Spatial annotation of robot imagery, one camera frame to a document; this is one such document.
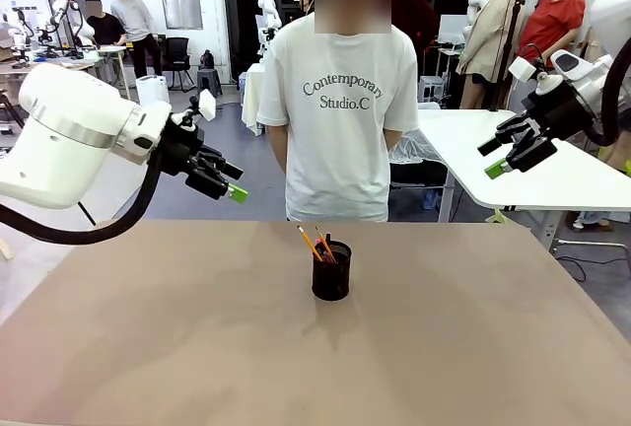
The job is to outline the white air purifier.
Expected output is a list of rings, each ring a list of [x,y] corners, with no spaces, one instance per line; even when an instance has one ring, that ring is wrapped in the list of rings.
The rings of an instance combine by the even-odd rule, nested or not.
[[[157,102],[170,102],[167,79],[164,76],[147,75],[138,78],[135,84],[141,107]]]

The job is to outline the person in black T-shirt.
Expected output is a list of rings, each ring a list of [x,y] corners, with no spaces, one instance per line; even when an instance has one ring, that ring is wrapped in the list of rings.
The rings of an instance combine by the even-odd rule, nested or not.
[[[107,13],[101,0],[86,0],[87,22],[94,29],[98,45],[126,45],[126,34],[119,19]]]

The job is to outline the black office chair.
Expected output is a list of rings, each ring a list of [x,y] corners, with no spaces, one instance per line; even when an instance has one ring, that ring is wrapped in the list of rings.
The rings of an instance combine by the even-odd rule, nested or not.
[[[163,70],[172,74],[170,90],[179,86],[186,93],[196,88],[190,75],[188,37],[167,37],[164,42]]]

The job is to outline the yellow pencil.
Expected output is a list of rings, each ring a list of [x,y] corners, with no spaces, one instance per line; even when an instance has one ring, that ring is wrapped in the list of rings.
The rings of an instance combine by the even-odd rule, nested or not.
[[[304,228],[301,225],[297,225],[297,229],[299,230],[301,236],[303,237],[305,243],[308,245],[308,247],[310,248],[311,252],[313,253],[314,257],[322,262],[322,258],[319,254],[319,252],[316,250],[316,246],[314,245],[314,243],[312,242],[312,240],[310,239],[310,237],[308,236],[307,232],[304,230]]]
[[[316,232],[317,232],[317,234],[319,236],[319,240],[320,240],[321,244],[324,246],[324,248],[326,250],[327,258],[330,260],[331,263],[336,263],[336,259],[334,257],[334,253],[331,250],[324,233],[319,229],[318,226],[315,226],[315,230],[316,230]]]

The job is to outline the white background lab robot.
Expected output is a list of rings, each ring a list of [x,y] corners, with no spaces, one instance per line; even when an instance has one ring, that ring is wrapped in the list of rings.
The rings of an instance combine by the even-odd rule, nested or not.
[[[50,6],[49,24],[53,32],[59,35],[62,30],[71,59],[84,58],[84,51],[94,47],[95,31],[84,17],[77,0],[54,0]]]

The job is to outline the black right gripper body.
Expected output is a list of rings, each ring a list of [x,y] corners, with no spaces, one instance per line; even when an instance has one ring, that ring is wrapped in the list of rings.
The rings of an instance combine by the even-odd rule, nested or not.
[[[563,78],[541,79],[522,104],[548,139],[567,140],[589,130],[594,123],[593,114]]]

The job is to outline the grey plastic stool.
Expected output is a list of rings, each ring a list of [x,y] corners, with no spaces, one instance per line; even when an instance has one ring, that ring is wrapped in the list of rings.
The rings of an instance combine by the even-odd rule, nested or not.
[[[203,91],[207,90],[211,93],[213,97],[217,97],[218,88],[216,84],[216,79],[218,78],[218,73],[216,69],[211,68],[199,68],[197,70],[197,94],[200,95]]]

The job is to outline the person in light grey shirt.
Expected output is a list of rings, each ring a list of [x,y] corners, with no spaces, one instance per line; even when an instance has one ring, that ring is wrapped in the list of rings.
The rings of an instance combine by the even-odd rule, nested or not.
[[[126,42],[132,45],[131,56],[137,79],[147,73],[147,56],[151,57],[154,74],[161,76],[162,51],[157,43],[157,29],[152,15],[142,0],[113,0],[111,13],[120,21]]]

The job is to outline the person in red shirt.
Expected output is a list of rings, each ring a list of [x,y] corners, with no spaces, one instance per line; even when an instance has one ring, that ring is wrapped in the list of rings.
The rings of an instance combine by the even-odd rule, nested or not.
[[[528,62],[540,58],[551,69],[552,54],[576,40],[585,11],[586,0],[538,0],[526,21],[518,56]]]

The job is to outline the person in white T-shirt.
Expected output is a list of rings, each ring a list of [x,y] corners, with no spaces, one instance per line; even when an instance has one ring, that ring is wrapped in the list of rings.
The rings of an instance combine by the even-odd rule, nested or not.
[[[388,218],[388,154],[418,123],[417,55],[390,4],[315,0],[270,44],[257,120],[290,221]]]

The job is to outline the table with white cloth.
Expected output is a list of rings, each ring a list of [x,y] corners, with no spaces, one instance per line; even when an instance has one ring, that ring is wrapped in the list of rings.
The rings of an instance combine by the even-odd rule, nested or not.
[[[244,91],[242,122],[256,137],[263,133],[262,125],[257,121],[257,113],[264,81],[264,73],[265,66],[263,64],[253,63],[245,71],[245,80],[242,85],[242,90]]]

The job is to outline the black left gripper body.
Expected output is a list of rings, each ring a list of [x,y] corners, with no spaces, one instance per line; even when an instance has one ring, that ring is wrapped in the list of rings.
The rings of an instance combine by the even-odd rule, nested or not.
[[[157,147],[162,155],[161,171],[172,177],[190,174],[196,168],[194,160],[204,145],[204,137],[204,131],[194,122],[186,126],[177,122],[176,116],[170,116]]]

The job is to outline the mannequin with beige coat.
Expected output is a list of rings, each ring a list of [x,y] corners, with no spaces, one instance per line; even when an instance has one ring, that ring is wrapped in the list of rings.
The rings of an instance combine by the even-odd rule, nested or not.
[[[488,0],[471,24],[457,74],[464,77],[461,109],[482,108],[489,87],[498,82],[502,48],[511,22],[511,0]]]

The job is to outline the black mesh pen holder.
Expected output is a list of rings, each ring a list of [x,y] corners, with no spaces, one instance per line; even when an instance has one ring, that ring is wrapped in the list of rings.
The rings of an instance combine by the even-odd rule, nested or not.
[[[323,301],[336,302],[344,299],[350,291],[352,250],[341,242],[331,242],[336,263],[313,258],[312,292]]]

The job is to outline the black light stand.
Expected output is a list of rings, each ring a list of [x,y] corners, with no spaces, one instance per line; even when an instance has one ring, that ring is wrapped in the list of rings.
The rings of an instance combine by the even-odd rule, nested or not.
[[[504,43],[504,46],[502,48],[502,59],[500,62],[500,68],[498,71],[498,81],[495,85],[493,94],[492,94],[492,98],[490,101],[490,106],[489,106],[489,110],[492,112],[495,112],[498,110],[498,102],[499,102],[499,98],[500,98],[500,92],[501,92],[501,88],[502,88],[502,83],[505,79],[505,73],[507,70],[507,66],[508,66],[508,61],[510,58],[510,55],[512,53],[512,48],[513,48],[513,38],[515,35],[515,31],[517,28],[517,21],[518,21],[518,17],[520,15],[520,11],[521,8],[523,6],[523,4],[526,2],[526,0],[514,0],[513,2],[513,9],[512,9],[512,16],[511,16],[511,21],[510,21],[510,25],[509,25],[509,29],[508,29],[508,33],[507,33],[507,37]]]

